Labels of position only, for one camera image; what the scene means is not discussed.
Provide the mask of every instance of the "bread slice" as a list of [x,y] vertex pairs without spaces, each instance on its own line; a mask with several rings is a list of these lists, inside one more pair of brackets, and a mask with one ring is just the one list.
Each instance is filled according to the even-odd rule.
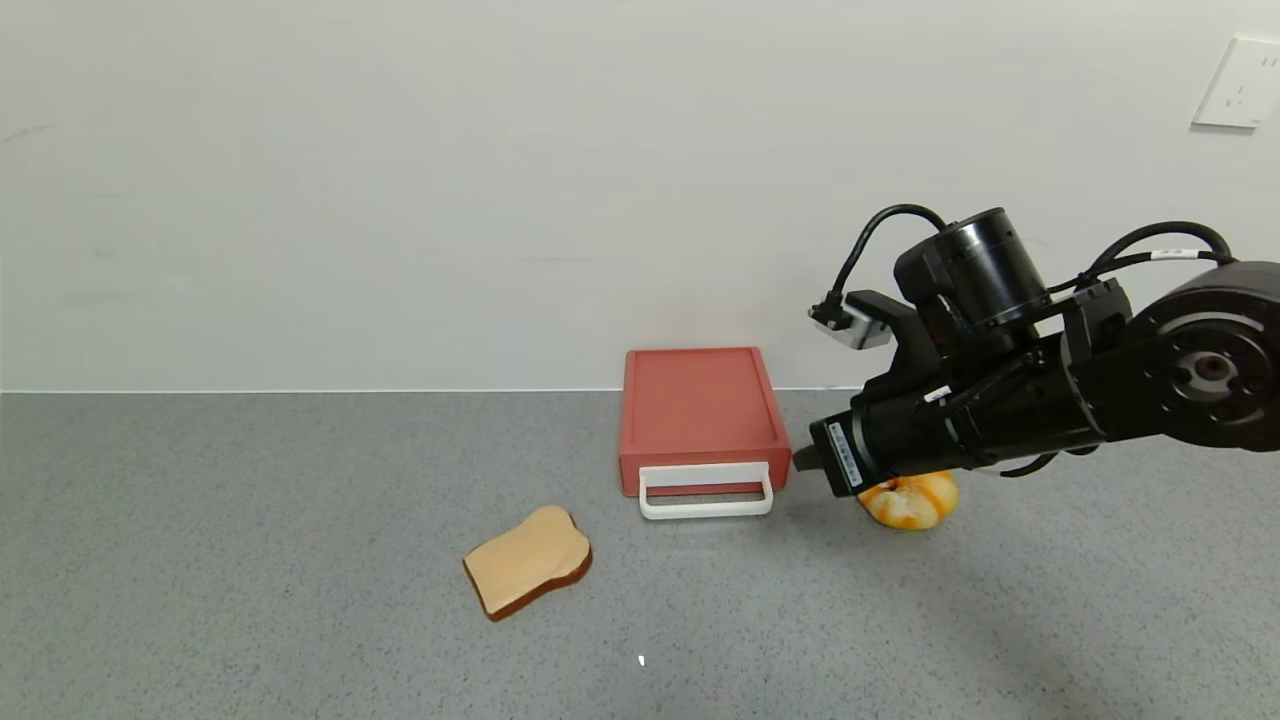
[[502,620],[539,596],[576,583],[591,566],[591,543],[567,510],[548,505],[462,559],[490,620]]

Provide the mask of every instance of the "wall socket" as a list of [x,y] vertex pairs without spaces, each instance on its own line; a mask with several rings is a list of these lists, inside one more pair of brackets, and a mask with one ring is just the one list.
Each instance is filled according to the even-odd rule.
[[1280,100],[1280,42],[1236,37],[1226,46],[1192,122],[1256,128],[1276,100]]

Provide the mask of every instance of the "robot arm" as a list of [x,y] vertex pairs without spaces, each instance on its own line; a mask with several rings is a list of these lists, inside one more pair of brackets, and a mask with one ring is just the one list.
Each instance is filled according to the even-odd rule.
[[[1210,228],[1158,223],[1046,288],[1002,209],[950,225],[919,206],[896,209],[873,218],[836,287],[809,311],[854,348],[897,340],[890,370],[850,410],[813,423],[813,447],[796,454],[799,469],[822,466],[837,496],[901,475],[1039,456],[1006,473],[1016,477],[1062,451],[1084,455],[1153,434],[1280,450],[1280,264],[1238,263]],[[900,213],[940,228],[895,264],[911,305],[865,290],[841,296],[870,231]],[[1120,256],[1169,232],[1193,234],[1208,250]],[[1137,316],[1120,284],[1100,278],[1164,259],[1219,266]],[[1064,331],[1041,337],[1036,323],[1052,316]]]

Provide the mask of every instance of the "red box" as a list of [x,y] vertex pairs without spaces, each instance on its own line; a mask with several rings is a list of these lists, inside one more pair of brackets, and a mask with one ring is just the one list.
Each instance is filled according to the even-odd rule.
[[[618,468],[622,495],[640,493],[640,468],[769,464],[787,484],[791,442],[756,347],[636,350],[627,354]],[[759,492],[759,483],[653,488],[650,495]]]

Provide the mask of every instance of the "speckled gray surface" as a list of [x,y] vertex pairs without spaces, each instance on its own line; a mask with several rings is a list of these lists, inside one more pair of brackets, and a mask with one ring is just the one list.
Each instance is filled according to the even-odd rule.
[[[1280,456],[966,474],[920,534],[814,474],[763,519],[653,524],[617,489],[611,393],[0,402],[4,719],[1280,707]],[[781,405],[799,442],[844,396]],[[544,503],[595,564],[490,624],[460,560]]]

